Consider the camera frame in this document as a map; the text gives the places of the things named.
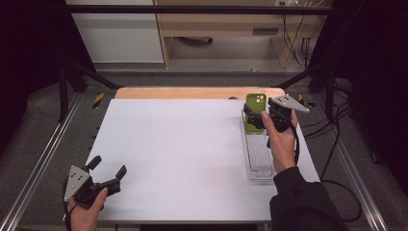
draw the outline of green object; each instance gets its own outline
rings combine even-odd
[[[267,108],[267,96],[263,93],[250,93],[246,96],[245,103],[252,109],[253,113],[261,113]],[[245,115],[246,134],[262,134],[264,129],[258,129],[248,123],[248,115]]]

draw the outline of white cabinet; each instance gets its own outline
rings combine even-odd
[[[153,5],[151,0],[66,0],[67,5]],[[153,13],[74,13],[94,63],[163,63]]]

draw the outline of hand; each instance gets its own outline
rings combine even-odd
[[[75,206],[77,202],[72,197],[69,199],[69,209],[71,210],[71,230],[72,231],[91,231],[96,230],[96,222],[98,219],[99,211],[102,209],[106,197],[108,196],[108,189],[103,189],[89,209]]]
[[[267,129],[270,142],[270,151],[273,157],[273,166],[277,173],[289,168],[294,167],[294,133],[291,128],[288,128],[283,133],[276,131],[275,125],[270,118],[269,114],[262,112],[262,121]],[[292,124],[297,126],[297,117],[292,110]]]

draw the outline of sleeve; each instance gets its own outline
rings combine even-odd
[[[323,185],[306,182],[298,167],[273,181],[278,190],[269,203],[273,231],[348,230]]]

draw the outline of white tabletop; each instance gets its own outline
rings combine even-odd
[[[243,223],[270,221],[271,183],[247,179],[240,122],[243,100],[114,99],[88,162],[102,162],[94,182],[113,179],[99,220],[114,223]],[[299,168],[319,177],[299,126]]]

